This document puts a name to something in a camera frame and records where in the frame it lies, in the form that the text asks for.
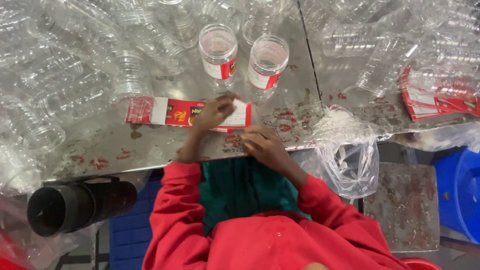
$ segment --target food image on label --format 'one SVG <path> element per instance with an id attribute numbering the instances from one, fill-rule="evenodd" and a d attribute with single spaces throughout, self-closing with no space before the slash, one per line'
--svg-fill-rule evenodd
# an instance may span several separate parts
<path id="1" fill-rule="evenodd" d="M 275 87 L 281 75 L 282 73 L 280 72 L 279 74 L 267 76 L 267 75 L 258 73 L 256 70 L 253 69 L 252 65 L 250 65 L 248 68 L 248 79 L 250 83 L 254 87 L 259 89 L 267 90 L 272 87 Z"/>
<path id="2" fill-rule="evenodd" d="M 204 62 L 204 68 L 207 74 L 216 79 L 216 80 L 225 80 L 230 78 L 235 73 L 235 60 L 237 56 L 235 56 L 232 60 L 228 63 L 216 65 L 208 62 L 205 59 L 202 59 Z"/>

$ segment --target person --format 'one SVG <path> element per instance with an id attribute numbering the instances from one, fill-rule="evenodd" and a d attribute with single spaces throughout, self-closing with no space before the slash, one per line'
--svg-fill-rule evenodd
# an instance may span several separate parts
<path id="1" fill-rule="evenodd" d="M 298 190 L 293 212 L 270 211 L 218 223 L 205 237 L 197 162 L 201 138 L 233 111 L 235 96 L 206 103 L 178 159 L 165 167 L 150 216 L 153 238 L 143 269 L 409 269 L 394 257 L 377 221 L 343 204 L 318 178 L 289 156 L 267 127 L 241 135 L 250 154 L 285 176 Z"/>

